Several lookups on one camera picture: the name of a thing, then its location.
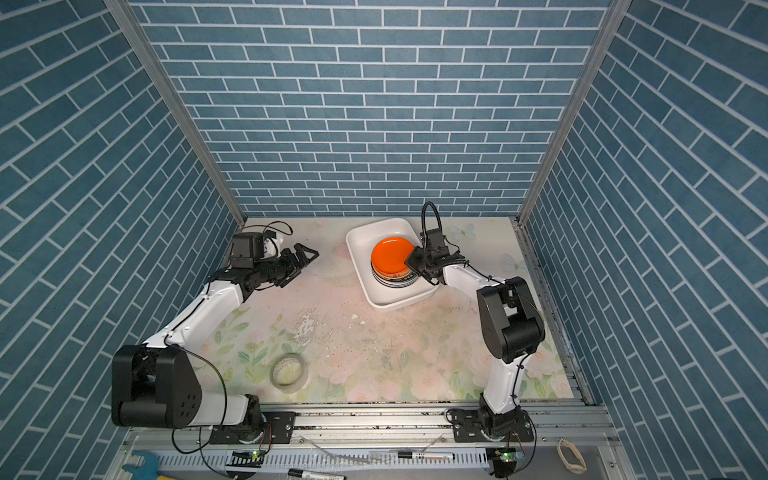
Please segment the blue brick wall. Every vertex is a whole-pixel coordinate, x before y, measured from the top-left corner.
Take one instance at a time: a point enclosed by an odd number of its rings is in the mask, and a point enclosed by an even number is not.
[[[257,3],[131,3],[250,216],[507,216],[608,0]]]
[[[644,478],[768,476],[767,25],[634,0],[529,224]]]
[[[125,434],[112,354],[234,223],[101,0],[0,12],[0,478],[92,478]]]

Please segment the beige strap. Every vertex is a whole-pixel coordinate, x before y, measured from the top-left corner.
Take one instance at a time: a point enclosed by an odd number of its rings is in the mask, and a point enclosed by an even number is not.
[[[562,450],[563,446],[571,450],[571,453],[574,454],[574,456],[579,461],[579,463],[581,463],[581,465],[574,465],[573,463],[570,463],[568,460],[565,459],[565,455],[563,455],[563,450]],[[581,456],[581,452],[578,451],[578,449],[576,448],[576,445],[570,443],[568,440],[566,439],[558,440],[558,455],[560,455],[560,460],[563,461],[565,468],[567,468],[569,472],[575,473],[576,475],[581,475],[582,473],[585,473],[587,471],[587,464],[584,462],[584,457]]]

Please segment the robotic arm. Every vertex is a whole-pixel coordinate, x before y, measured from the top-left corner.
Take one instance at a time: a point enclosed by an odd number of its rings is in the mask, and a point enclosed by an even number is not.
[[[229,266],[211,275],[200,294],[141,345],[122,346],[112,359],[112,422],[182,429],[238,425],[249,441],[263,430],[259,399],[202,390],[189,355],[255,291],[288,285],[318,257],[301,243],[280,250],[283,235],[237,233]]]
[[[438,227],[426,229],[426,210],[431,207]],[[483,274],[460,254],[445,245],[437,207],[422,208],[422,246],[416,247],[406,265],[430,283],[439,282],[477,298],[483,340],[494,356],[488,387],[480,397],[478,420],[489,439],[504,438],[511,429],[530,422],[520,408],[520,370],[538,344],[544,341],[544,321],[534,304],[528,284],[521,277],[500,279]]]

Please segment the orange plate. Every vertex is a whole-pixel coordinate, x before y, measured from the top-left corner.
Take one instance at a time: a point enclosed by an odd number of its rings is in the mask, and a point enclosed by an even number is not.
[[[371,265],[382,275],[401,276],[410,271],[406,259],[412,251],[413,245],[405,238],[385,238],[373,247]]]

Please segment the white tray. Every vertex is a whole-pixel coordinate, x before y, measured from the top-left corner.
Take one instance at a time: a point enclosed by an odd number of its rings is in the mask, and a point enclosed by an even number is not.
[[[437,290],[437,285],[419,278],[413,285],[403,288],[383,286],[371,271],[371,252],[378,242],[387,237],[403,237],[413,245],[419,245],[419,237],[404,218],[388,218],[351,229],[346,235],[346,245],[362,285],[366,300],[378,312],[391,312],[398,308],[426,300]]]

